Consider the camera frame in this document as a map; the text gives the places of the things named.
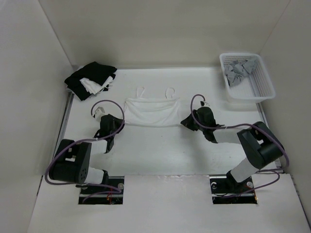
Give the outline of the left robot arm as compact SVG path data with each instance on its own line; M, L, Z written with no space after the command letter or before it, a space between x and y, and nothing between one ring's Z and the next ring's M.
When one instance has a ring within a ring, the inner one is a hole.
M92 139L74 141L61 140L52 162L45 173L46 182L59 181L59 185L92 183L97 193L105 193L109 188L107 171L89 166L93 142L104 141L104 153L114 146L115 135L124 128L124 120L111 114L100 118L100 128Z

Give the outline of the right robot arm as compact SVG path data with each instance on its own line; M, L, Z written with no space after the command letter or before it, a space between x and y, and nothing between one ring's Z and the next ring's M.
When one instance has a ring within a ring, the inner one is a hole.
M181 125L192 131L201 131L209 142L242 146L245 158L226 175L225 186L231 192L237 192L247 178L283 156L285 152L282 144L264 122L238 126L221 125L216 123L209 107L192 110L191 114L181 121Z

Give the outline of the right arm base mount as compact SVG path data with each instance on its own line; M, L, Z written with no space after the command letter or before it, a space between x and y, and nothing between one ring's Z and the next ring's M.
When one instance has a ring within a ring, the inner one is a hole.
M210 176L210 187L213 204L257 204L255 191L245 193L254 188L251 177L242 183L231 183L224 176Z

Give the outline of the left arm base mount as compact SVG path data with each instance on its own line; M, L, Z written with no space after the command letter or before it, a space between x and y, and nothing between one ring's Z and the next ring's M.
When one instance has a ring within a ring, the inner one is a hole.
M109 177L107 185L99 187L90 185L76 185L80 188L79 205L122 205L124 193L124 176Z

